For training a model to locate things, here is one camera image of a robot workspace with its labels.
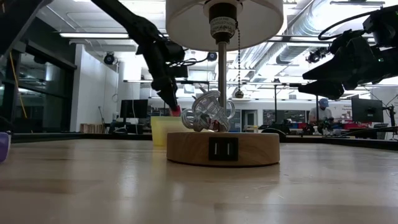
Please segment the yellow cup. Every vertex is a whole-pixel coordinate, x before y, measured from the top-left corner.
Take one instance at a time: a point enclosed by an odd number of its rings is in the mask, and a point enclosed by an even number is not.
[[[152,141],[156,147],[167,146],[167,133],[193,131],[182,124],[181,117],[152,116],[150,125],[152,126]]]

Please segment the wooden lamp base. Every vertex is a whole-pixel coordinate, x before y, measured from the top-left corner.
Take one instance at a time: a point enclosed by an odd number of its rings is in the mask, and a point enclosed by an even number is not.
[[[198,166],[253,167],[279,162],[279,135],[197,133],[167,135],[167,159]]]

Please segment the computer monitor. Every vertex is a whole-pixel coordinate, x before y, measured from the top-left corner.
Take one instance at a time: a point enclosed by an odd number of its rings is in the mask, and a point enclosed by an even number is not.
[[[353,121],[384,122],[383,103],[380,100],[351,99]]]
[[[120,117],[123,122],[126,118],[147,118],[147,107],[148,100],[122,100]]]

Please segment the blue cap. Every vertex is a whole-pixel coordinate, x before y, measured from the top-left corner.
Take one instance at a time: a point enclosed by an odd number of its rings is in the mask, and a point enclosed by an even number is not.
[[[324,107],[324,108],[329,107],[328,99],[326,99],[326,98],[320,99],[319,106]]]

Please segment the sticker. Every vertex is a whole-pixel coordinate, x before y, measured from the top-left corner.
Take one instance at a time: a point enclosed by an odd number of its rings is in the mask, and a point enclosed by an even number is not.
[[[234,35],[236,22],[229,17],[217,17],[210,21],[210,34],[214,35],[219,32],[227,32]]]

